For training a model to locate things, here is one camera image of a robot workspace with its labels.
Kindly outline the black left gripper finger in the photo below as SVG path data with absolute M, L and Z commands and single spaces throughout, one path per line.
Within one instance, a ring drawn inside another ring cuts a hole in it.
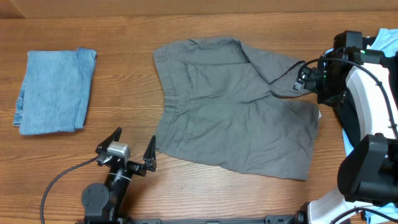
M 113 141 L 116 142 L 119 141 L 121 133 L 122 133 L 122 127 L 118 127 L 109 137 L 107 137 L 103 142 L 101 142 L 97 146 L 95 153 L 101 154 L 103 151 L 107 151 L 107 148 Z
M 155 165 L 156 164 L 156 155 L 155 155 L 155 145 L 156 145 L 156 137 L 152 136 L 149 145 L 144 153 L 143 161 L 145 165 Z

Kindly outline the grey shorts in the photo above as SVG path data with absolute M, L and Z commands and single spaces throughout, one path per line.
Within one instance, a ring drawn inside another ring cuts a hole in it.
M 153 53 L 164 91 L 156 148 L 242 174 L 307 180 L 320 118 L 293 89 L 300 59 L 231 37 Z

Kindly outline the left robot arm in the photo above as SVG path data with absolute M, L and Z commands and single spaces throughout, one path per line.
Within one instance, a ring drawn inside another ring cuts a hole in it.
M 119 142 L 121 133 L 122 128 L 118 127 L 96 148 L 98 156 L 95 161 L 99 166 L 109 167 L 109 172 L 103 183 L 90 184 L 81 195 L 85 223 L 132 223 L 131 218 L 121 213 L 132 176 L 144 177 L 148 171 L 156 170 L 156 137 L 152 136 L 143 162 L 138 163 L 130 160 L 129 146 Z

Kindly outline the black garment in pile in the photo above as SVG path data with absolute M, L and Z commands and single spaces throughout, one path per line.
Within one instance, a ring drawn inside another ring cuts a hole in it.
M 375 41 L 346 30 L 317 60 L 325 71 L 318 103 L 333 107 L 353 147 L 369 134 L 397 138 L 397 53 L 372 49 Z

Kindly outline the folded blue denim garment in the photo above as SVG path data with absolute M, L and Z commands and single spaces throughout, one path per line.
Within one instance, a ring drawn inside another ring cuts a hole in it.
M 25 136 L 84 128 L 97 52 L 92 49 L 27 54 L 13 125 Z

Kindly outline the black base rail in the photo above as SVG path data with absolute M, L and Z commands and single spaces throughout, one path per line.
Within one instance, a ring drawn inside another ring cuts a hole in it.
M 125 223 L 125 224 L 309 224 L 307 216 L 302 212 L 295 215 L 266 215 L 264 218 L 222 218 L 222 219 L 185 219 L 161 220 L 150 219 L 119 219 L 117 221 L 80 221 L 78 224 L 87 223 Z

